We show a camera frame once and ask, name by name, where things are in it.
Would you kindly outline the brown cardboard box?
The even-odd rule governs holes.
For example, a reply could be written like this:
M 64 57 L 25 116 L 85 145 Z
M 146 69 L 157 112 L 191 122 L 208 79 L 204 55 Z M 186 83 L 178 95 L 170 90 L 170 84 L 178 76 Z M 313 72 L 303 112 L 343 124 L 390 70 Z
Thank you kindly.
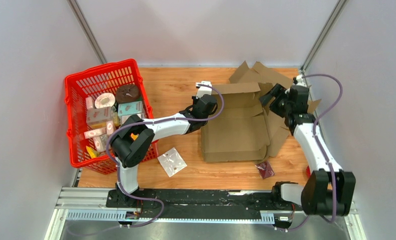
M 215 85 L 212 92 L 219 105 L 218 116 L 201 128 L 201 150 L 205 162 L 263 161 L 268 157 L 268 117 L 259 97 L 257 82 Z

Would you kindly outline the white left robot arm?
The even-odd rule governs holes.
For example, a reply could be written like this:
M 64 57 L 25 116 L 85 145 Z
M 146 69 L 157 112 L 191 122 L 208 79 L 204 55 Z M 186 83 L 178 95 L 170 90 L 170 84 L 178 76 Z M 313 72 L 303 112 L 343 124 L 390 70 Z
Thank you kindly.
M 139 189 L 138 164 L 147 155 L 151 144 L 159 139 L 174 135 L 186 135 L 205 126 L 217 111 L 217 99 L 205 94 L 194 97 L 193 104 L 169 116 L 155 119 L 129 117 L 124 124 L 111 134 L 107 142 L 107 152 L 112 150 L 111 160 L 117 167 L 117 191 L 119 201 L 126 207 L 135 206 Z

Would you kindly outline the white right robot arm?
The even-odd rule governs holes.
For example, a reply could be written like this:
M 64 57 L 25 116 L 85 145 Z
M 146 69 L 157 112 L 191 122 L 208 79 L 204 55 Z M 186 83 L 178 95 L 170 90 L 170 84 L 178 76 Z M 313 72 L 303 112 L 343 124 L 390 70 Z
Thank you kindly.
M 272 188 L 272 205 L 281 210 L 290 203 L 302 207 L 307 215 L 346 216 L 350 212 L 356 178 L 336 162 L 319 136 L 315 116 L 308 111 L 309 88 L 276 84 L 259 98 L 263 107 L 284 118 L 292 136 L 300 144 L 308 162 L 310 177 L 304 186 L 277 182 Z

